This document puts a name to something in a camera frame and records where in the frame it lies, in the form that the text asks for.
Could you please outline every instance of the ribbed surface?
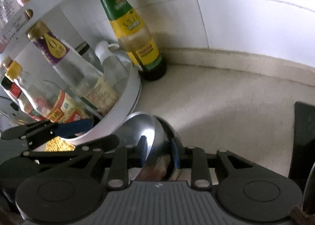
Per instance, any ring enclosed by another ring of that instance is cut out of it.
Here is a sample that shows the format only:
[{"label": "ribbed surface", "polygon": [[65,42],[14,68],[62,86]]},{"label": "ribbed surface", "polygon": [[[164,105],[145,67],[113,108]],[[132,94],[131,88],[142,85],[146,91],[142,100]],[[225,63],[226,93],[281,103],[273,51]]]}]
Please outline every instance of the ribbed surface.
[{"label": "ribbed surface", "polygon": [[[208,192],[187,182],[139,182],[127,190],[110,192],[90,216],[73,225],[241,225],[221,210]],[[286,221],[282,225],[293,225]],[[34,225],[25,222],[23,225]]]}]

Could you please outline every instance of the beige countertop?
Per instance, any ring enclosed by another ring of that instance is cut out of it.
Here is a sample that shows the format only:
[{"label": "beige countertop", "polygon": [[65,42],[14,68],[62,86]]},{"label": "beige countertop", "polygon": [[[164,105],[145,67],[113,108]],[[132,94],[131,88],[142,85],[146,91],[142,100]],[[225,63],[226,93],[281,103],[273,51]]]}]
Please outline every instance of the beige countertop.
[{"label": "beige countertop", "polygon": [[142,82],[136,111],[167,120],[184,146],[207,153],[228,149],[287,176],[294,103],[315,105],[315,87],[276,77],[169,65],[155,82]]}]

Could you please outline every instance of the beige label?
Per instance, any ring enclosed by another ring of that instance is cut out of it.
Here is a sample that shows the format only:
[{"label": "beige label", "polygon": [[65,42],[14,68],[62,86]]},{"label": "beige label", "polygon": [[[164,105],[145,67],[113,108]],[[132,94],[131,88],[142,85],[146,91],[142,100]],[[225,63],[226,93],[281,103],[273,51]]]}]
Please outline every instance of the beige label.
[{"label": "beige label", "polygon": [[47,115],[47,118],[52,122],[69,123],[90,117],[82,107],[77,105],[74,99],[60,90],[59,98],[51,112]]},{"label": "beige label", "polygon": [[108,83],[100,76],[93,90],[84,96],[95,107],[106,115],[118,101],[118,96]]}]

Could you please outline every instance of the rotating spice rack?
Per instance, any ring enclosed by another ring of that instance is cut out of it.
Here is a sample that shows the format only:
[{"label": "rotating spice rack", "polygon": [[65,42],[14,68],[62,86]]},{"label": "rotating spice rack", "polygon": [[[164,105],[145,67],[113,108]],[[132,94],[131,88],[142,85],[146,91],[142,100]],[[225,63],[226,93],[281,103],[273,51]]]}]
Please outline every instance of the rotating spice rack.
[{"label": "rotating spice rack", "polygon": [[[44,15],[64,1],[66,0],[30,0],[21,7],[0,31],[0,35],[4,35],[9,42],[4,52],[0,54],[0,60],[8,55],[14,60],[26,45],[29,44],[30,41],[27,37],[27,33],[30,28]],[[22,18],[25,16],[24,13],[28,9],[33,11],[33,16],[28,21],[21,23],[21,21],[24,21]],[[124,51],[115,50],[113,53],[119,57],[129,71],[129,78],[125,90],[114,107],[94,128],[77,138],[65,139],[74,145],[113,133],[124,122],[125,118],[133,112],[138,102],[141,92],[141,80],[138,69],[132,64]],[[44,146],[39,147],[37,150],[44,150]]]},{"label": "rotating spice rack", "polygon": [[[0,31],[0,35],[4,36],[9,42],[4,52],[0,54],[2,58],[9,55],[14,60],[30,42],[27,38],[29,29],[44,15],[64,1],[66,0],[30,0],[21,7]],[[33,16],[25,22],[23,19],[25,17],[24,13],[29,9],[33,11]]]}]

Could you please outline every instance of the stainless steel bowl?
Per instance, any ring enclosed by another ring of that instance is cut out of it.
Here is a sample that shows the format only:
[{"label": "stainless steel bowl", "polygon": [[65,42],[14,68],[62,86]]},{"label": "stainless steel bowl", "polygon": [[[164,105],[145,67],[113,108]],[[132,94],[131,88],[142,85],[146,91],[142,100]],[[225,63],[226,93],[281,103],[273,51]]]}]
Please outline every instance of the stainless steel bowl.
[{"label": "stainless steel bowl", "polygon": [[130,171],[130,179],[162,180],[168,179],[174,172],[171,161],[170,132],[174,130],[166,121],[153,115],[136,112],[129,115],[125,122],[114,132],[120,139],[119,147],[135,146],[142,135],[146,136],[148,150],[145,166]]}]

